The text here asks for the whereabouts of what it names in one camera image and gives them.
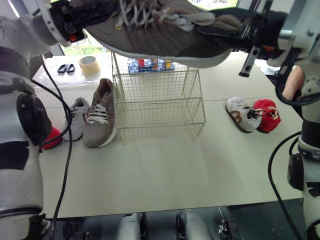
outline tape roll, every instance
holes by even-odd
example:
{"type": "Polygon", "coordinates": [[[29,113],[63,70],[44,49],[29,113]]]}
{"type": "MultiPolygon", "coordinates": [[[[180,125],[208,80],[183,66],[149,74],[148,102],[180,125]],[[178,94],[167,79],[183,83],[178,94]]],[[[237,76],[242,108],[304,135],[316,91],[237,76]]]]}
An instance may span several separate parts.
{"type": "Polygon", "coordinates": [[[100,65],[94,56],[85,56],[81,58],[79,65],[84,74],[95,74],[100,71],[100,65]]]}

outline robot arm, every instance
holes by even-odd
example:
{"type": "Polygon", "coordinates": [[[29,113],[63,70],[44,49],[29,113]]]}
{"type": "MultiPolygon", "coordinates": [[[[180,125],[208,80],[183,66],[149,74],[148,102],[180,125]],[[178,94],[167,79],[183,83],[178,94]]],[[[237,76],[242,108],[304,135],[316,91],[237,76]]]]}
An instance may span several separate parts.
{"type": "MultiPolygon", "coordinates": [[[[30,81],[30,57],[57,43],[68,46],[80,41],[85,37],[83,28],[105,21],[117,8],[114,0],[95,0],[76,8],[67,0],[52,5],[36,2],[39,16],[16,20],[0,16],[0,232],[4,239],[25,239],[43,209],[39,144],[50,133],[51,123],[30,81]]],[[[216,16],[233,14],[241,19],[240,33],[210,27],[196,30],[248,53],[241,76],[249,76],[257,58],[281,66],[280,81],[286,80],[293,65],[300,65],[305,74],[302,97],[313,99],[320,93],[320,2],[296,0],[289,15],[270,11],[271,4],[267,0],[261,14],[239,8],[213,11],[216,16]]],[[[320,236],[320,101],[303,106],[302,112],[301,158],[294,166],[300,174],[289,177],[303,193],[307,227],[320,236]]],[[[43,219],[38,222],[48,226],[43,219]]]]}

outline person's arm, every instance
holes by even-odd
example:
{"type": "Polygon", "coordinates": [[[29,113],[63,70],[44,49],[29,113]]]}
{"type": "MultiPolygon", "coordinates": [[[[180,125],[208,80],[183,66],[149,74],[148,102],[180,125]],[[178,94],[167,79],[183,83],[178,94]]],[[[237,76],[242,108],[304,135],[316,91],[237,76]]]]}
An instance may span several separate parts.
{"type": "Polygon", "coordinates": [[[303,70],[300,66],[296,66],[289,74],[282,95],[291,101],[294,98],[296,91],[304,84],[304,81],[305,75],[303,70]]]}

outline black cable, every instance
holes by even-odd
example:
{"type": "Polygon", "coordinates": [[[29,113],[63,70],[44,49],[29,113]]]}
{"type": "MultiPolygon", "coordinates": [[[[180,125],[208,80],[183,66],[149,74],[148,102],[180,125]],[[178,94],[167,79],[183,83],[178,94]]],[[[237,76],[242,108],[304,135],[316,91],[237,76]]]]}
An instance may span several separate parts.
{"type": "Polygon", "coordinates": [[[283,102],[284,104],[290,105],[292,107],[302,107],[302,106],[310,105],[317,101],[320,101],[320,93],[299,97],[298,101],[290,101],[286,99],[282,94],[282,85],[281,85],[281,81],[279,80],[275,85],[275,93],[281,102],[283,102]]]}
{"type": "Polygon", "coordinates": [[[40,9],[38,8],[37,10],[34,11],[34,13],[32,13],[32,16],[37,16],[40,13],[40,9]]]}
{"type": "Polygon", "coordinates": [[[39,86],[40,88],[46,90],[47,92],[49,92],[49,93],[52,94],[53,96],[55,96],[55,97],[62,103],[63,109],[66,109],[66,111],[67,111],[67,126],[66,126],[66,128],[62,131],[62,133],[61,133],[60,135],[58,135],[58,136],[56,136],[56,137],[54,137],[54,138],[52,138],[52,139],[50,139],[50,140],[48,140],[48,141],[45,141],[45,142],[41,143],[41,144],[40,144],[40,147],[42,148],[44,145],[53,143],[54,141],[62,138],[62,136],[65,135],[65,134],[68,132],[69,128],[71,127],[71,123],[72,123],[72,122],[69,121],[68,119],[69,119],[69,118],[72,119],[72,113],[71,113],[71,111],[70,111],[69,106],[66,104],[66,102],[65,102],[63,99],[61,99],[61,97],[59,97],[54,91],[52,91],[51,89],[47,88],[46,86],[42,85],[41,83],[39,83],[39,82],[37,82],[37,81],[35,81],[35,80],[33,80],[33,79],[31,80],[31,82],[32,82],[33,84],[39,86]]]}
{"type": "Polygon", "coordinates": [[[296,132],[295,134],[292,134],[291,136],[288,136],[286,139],[284,139],[282,142],[280,142],[280,143],[276,146],[276,148],[275,148],[274,151],[272,152],[272,154],[271,154],[271,156],[270,156],[270,159],[269,159],[269,164],[268,164],[268,176],[269,176],[269,180],[270,180],[271,186],[272,186],[272,188],[273,188],[273,191],[274,191],[274,193],[275,193],[275,195],[276,195],[276,198],[278,199],[278,202],[279,202],[280,207],[281,207],[281,209],[282,209],[282,211],[283,211],[283,213],[284,213],[284,216],[285,216],[287,222],[289,223],[289,225],[290,225],[290,227],[291,227],[291,229],[292,229],[292,231],[293,231],[296,239],[298,239],[298,240],[303,240],[303,238],[300,236],[300,234],[299,234],[299,232],[298,232],[297,227],[296,227],[295,224],[293,223],[293,221],[292,221],[292,219],[291,219],[291,217],[290,217],[290,215],[289,215],[289,213],[288,213],[288,211],[287,211],[287,209],[286,209],[286,206],[285,206],[283,200],[281,199],[281,196],[280,196],[280,194],[279,194],[279,192],[278,192],[278,190],[277,190],[277,188],[276,188],[276,185],[275,185],[274,180],[273,180],[273,177],[272,177],[272,172],[271,172],[272,163],[273,163],[273,161],[274,161],[274,157],[275,157],[277,151],[278,151],[278,150],[281,148],[281,146],[282,146],[283,144],[285,144],[287,141],[289,141],[290,139],[292,139],[292,138],[294,138],[294,137],[296,137],[296,136],[298,136],[298,135],[300,135],[300,134],[301,134],[301,131],[296,132]]]}
{"type": "Polygon", "coordinates": [[[55,83],[55,81],[53,80],[52,76],[50,75],[50,73],[49,73],[49,71],[48,71],[48,69],[47,69],[47,67],[45,65],[45,62],[43,60],[43,57],[40,57],[40,59],[41,59],[41,63],[42,63],[42,66],[44,68],[44,71],[46,72],[47,76],[51,80],[51,82],[54,85],[55,89],[59,93],[59,96],[55,92],[53,92],[52,90],[50,90],[47,87],[41,85],[40,83],[38,83],[38,82],[36,82],[34,80],[32,82],[34,84],[37,84],[39,87],[41,87],[41,86],[44,87],[43,89],[45,89],[49,93],[53,94],[57,99],[59,99],[62,102],[64,113],[65,113],[65,117],[66,117],[66,120],[67,120],[67,123],[68,123],[66,130],[68,130],[68,132],[69,132],[69,139],[70,139],[68,156],[66,158],[66,163],[65,163],[65,168],[64,168],[64,175],[63,175],[61,192],[60,192],[60,196],[59,196],[58,202],[56,204],[56,207],[55,207],[55,210],[54,210],[54,214],[53,214],[53,218],[52,218],[53,233],[51,235],[51,239],[54,240],[55,239],[55,233],[56,233],[56,223],[57,223],[58,213],[59,213],[59,210],[60,210],[60,206],[61,206],[62,200],[63,200],[64,195],[65,195],[65,190],[66,190],[66,185],[67,185],[67,178],[68,178],[68,170],[69,170],[69,164],[70,164],[71,153],[72,153],[72,143],[73,143],[72,142],[72,132],[71,132],[72,113],[71,113],[71,110],[70,110],[69,106],[63,100],[64,98],[63,98],[63,96],[61,94],[60,89],[58,88],[57,84],[55,83]]]}
{"type": "Polygon", "coordinates": [[[45,73],[47,74],[47,76],[49,77],[50,81],[51,81],[52,84],[54,85],[54,87],[55,87],[56,91],[58,92],[60,98],[64,99],[63,96],[62,96],[62,94],[61,94],[60,89],[58,88],[56,82],[55,82],[55,81],[53,80],[53,78],[51,77],[51,74],[49,73],[49,71],[48,71],[48,69],[47,69],[47,67],[46,67],[46,65],[45,65],[43,56],[40,56],[40,60],[41,60],[41,64],[42,64],[42,66],[43,66],[43,69],[44,69],[45,73]]]}
{"type": "MultiPolygon", "coordinates": [[[[43,88],[44,90],[48,91],[50,94],[54,95],[59,101],[62,102],[63,105],[63,109],[66,113],[66,117],[67,117],[67,122],[68,125],[66,127],[66,131],[69,131],[69,138],[72,139],[72,133],[71,133],[71,123],[72,123],[72,113],[70,111],[69,106],[66,104],[66,102],[61,99],[61,97],[59,97],[54,91],[50,90],[49,88],[43,86],[41,83],[35,81],[35,80],[31,80],[32,83],[34,83],[35,85],[43,88]]],[[[52,218],[52,224],[53,224],[53,234],[52,234],[52,239],[54,239],[55,237],[55,229],[56,229],[56,222],[57,222],[57,217],[58,217],[58,213],[59,213],[59,209],[65,194],[65,189],[66,189],[66,184],[67,184],[67,177],[68,177],[68,170],[69,170],[69,163],[70,163],[70,158],[71,158],[71,153],[72,153],[72,141],[69,141],[69,150],[68,150],[68,156],[66,159],[66,163],[65,163],[65,169],[64,169],[64,176],[63,176],[63,182],[62,182],[62,188],[61,188],[61,193],[60,193],[60,197],[58,200],[58,203],[56,205],[54,214],[53,214],[53,218],[52,218]]]]}
{"type": "Polygon", "coordinates": [[[290,148],[289,148],[289,155],[290,155],[290,156],[292,155],[292,151],[293,151],[295,145],[297,144],[298,140],[299,140],[299,137],[297,137],[297,138],[291,143],[291,146],[290,146],[290,148]]]}

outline red shoe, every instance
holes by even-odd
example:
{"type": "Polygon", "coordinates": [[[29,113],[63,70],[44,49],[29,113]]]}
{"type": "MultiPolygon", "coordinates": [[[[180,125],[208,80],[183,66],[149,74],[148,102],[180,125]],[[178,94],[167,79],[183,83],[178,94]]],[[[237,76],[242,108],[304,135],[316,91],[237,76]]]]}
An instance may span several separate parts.
{"type": "MultiPolygon", "coordinates": [[[[51,133],[50,135],[45,139],[45,141],[49,141],[50,139],[54,139],[55,137],[58,137],[59,135],[61,134],[61,132],[56,129],[55,127],[52,127],[51,129],[51,133]]],[[[42,148],[44,150],[49,150],[49,149],[52,149],[54,148],[55,146],[57,146],[60,142],[62,141],[62,137],[60,137],[59,139],[51,142],[51,143],[48,143],[46,145],[44,145],[42,148]]]]}
{"type": "Polygon", "coordinates": [[[258,131],[268,134],[281,122],[277,106],[272,100],[259,99],[253,105],[253,108],[262,115],[261,124],[257,128],[258,131]]]}

